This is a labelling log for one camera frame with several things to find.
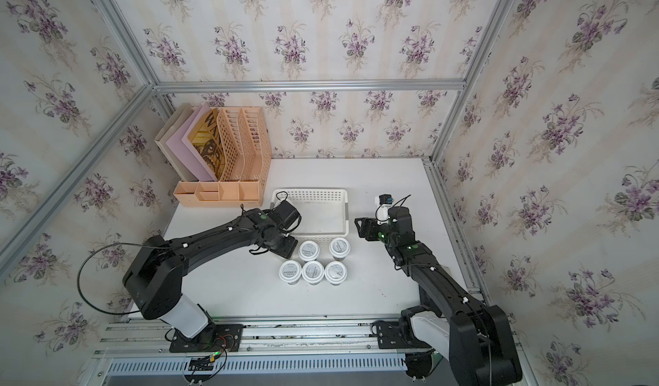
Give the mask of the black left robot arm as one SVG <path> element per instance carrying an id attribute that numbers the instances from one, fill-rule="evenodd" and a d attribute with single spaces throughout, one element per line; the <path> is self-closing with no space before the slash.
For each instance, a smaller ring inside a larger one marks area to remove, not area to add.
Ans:
<path id="1" fill-rule="evenodd" d="M 183 238 L 165 240 L 155 235 L 142 245 L 123 285 L 147 320 L 161 320 L 180 336 L 194 340 L 213 329 L 206 311 L 183 294 L 185 276 L 198 267 L 233 250 L 255 245 L 256 256 L 271 252 L 290 259 L 298 244 L 292 236 L 302 216 L 284 202 L 274 209 L 242 210 L 227 223 Z"/>

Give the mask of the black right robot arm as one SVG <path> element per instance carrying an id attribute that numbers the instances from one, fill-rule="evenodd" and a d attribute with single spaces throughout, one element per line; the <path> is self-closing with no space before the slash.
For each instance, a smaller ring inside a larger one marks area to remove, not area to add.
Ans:
<path id="1" fill-rule="evenodd" d="M 395 266 L 415 281 L 434 307 L 408 312 L 408 331 L 448 360 L 460 385 L 511 385 L 522 380 L 511 326 L 497 305 L 485 305 L 463 289 L 415 237 L 406 207 L 387 219 L 357 218 L 360 238 L 379 241 Z"/>

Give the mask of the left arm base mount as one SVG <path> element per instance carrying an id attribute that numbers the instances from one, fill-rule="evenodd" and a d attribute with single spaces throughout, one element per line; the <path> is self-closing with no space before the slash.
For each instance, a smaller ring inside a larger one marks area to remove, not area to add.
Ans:
<path id="1" fill-rule="evenodd" d="M 238 352 L 245 326 L 242 324 L 211 324 L 192 339 L 178 330 L 170 342 L 170 353 Z"/>

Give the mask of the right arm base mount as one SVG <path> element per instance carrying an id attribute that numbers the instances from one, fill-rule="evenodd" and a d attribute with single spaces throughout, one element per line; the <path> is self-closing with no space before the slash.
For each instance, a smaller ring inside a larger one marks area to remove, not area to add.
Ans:
<path id="1" fill-rule="evenodd" d="M 430 312 L 425 305 L 411 307 L 401 311 L 396 322 L 376 320 L 371 323 L 372 334 L 377 338 L 379 349 L 430 349 L 431 347 L 417 339 L 411 325 L 411 318 L 421 312 Z"/>

